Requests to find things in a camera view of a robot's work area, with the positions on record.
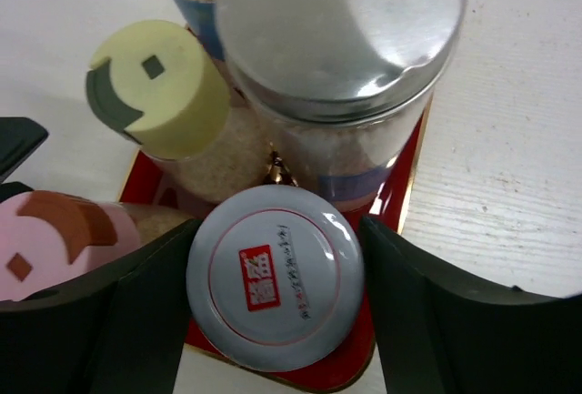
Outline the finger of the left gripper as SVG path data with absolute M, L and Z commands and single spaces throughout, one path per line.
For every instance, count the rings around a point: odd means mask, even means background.
M 49 132 L 34 120 L 23 116 L 2 116 L 1 179 L 6 180 L 49 137 Z

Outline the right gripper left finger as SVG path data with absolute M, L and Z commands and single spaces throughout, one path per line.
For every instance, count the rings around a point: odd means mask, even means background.
M 191 311 L 191 219 L 81 277 L 1 304 L 4 393 L 170 393 Z

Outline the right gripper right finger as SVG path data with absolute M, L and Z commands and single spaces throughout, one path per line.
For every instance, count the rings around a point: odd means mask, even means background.
M 390 393 L 578 393 L 581 298 L 471 274 L 383 223 L 359 224 Z

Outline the pink cap spice bottle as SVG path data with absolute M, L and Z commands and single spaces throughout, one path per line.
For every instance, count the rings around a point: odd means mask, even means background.
M 170 207 L 45 190 L 17 194 L 1 203 L 1 299 L 21 301 L 82 276 L 190 218 Z

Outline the yellow cap spice bottle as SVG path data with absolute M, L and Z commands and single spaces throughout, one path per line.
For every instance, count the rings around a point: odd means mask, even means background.
M 145 20 L 109 36 L 90 60 L 85 95 L 101 123 L 206 202 L 266 178 L 271 146 L 256 113 L 181 25 Z

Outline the tall bottle silver cap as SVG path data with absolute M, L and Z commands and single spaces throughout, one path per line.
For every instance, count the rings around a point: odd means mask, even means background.
M 216 0 L 228 69 L 299 186 L 342 211 L 389 176 L 467 0 Z

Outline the red lacquer tray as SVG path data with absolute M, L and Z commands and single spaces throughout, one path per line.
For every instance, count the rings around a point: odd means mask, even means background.
M 346 220 L 358 227 L 361 217 L 377 217 L 384 225 L 401 233 L 422 148 L 429 111 L 417 122 L 392 171 L 378 189 L 374 200 L 361 208 L 346 212 Z M 158 205 L 179 209 L 195 218 L 206 217 L 216 206 L 193 196 L 159 169 L 141 152 L 136 152 L 118 200 L 140 205 Z M 309 393 L 336 393 L 356 383 L 366 371 L 376 347 L 368 299 L 345 340 L 324 359 L 303 369 L 257 375 L 264 379 Z

